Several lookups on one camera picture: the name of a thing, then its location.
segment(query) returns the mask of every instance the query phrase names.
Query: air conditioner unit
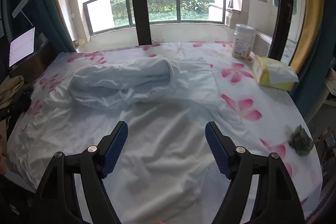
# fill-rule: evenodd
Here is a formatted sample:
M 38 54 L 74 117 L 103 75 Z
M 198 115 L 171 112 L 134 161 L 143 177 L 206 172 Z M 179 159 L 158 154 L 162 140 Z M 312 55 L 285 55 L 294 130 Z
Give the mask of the air conditioner unit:
M 269 35 L 256 31 L 256 36 L 253 45 L 253 53 L 258 56 L 267 56 L 269 48 L 272 44 L 272 37 Z

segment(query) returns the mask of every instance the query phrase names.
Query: laptop screen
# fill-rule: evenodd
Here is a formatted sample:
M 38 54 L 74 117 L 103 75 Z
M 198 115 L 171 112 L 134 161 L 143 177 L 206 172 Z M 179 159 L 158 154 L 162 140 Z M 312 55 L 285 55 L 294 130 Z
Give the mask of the laptop screen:
M 9 46 L 9 67 L 34 52 L 35 27 L 15 38 Z

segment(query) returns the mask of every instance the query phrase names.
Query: tissue pack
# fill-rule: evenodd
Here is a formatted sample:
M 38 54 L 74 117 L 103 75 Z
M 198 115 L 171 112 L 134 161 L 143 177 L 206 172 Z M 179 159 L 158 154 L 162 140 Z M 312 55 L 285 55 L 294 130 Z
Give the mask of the tissue pack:
M 291 67 L 268 57 L 256 56 L 252 70 L 259 85 L 271 88 L 291 91 L 295 82 L 299 81 Z

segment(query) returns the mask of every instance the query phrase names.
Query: jar lid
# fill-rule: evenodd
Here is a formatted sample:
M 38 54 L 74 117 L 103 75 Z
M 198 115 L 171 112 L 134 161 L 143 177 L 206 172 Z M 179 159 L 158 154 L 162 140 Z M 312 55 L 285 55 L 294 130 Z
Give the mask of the jar lid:
M 242 32 L 248 35 L 255 35 L 255 29 L 244 24 L 236 24 L 236 32 Z

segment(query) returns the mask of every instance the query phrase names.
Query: blue gripper pad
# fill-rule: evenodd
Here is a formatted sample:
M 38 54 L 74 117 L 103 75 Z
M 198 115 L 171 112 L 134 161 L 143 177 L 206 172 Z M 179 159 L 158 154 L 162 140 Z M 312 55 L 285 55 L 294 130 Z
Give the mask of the blue gripper pad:
M 105 164 L 101 170 L 101 173 L 104 178 L 106 178 L 109 173 L 113 172 L 113 169 L 121 153 L 121 150 L 124 147 L 124 144 L 126 142 L 127 136 L 128 136 L 128 126 L 124 122 L 122 127 L 119 129 L 119 131 L 115 135 L 114 140 L 112 141 L 108 151 L 105 154 L 105 157 L 104 157 Z
M 231 169 L 229 166 L 229 157 L 224 149 L 221 141 L 219 140 L 216 132 L 208 122 L 205 126 L 205 138 L 215 158 L 219 171 L 227 178 L 231 177 Z

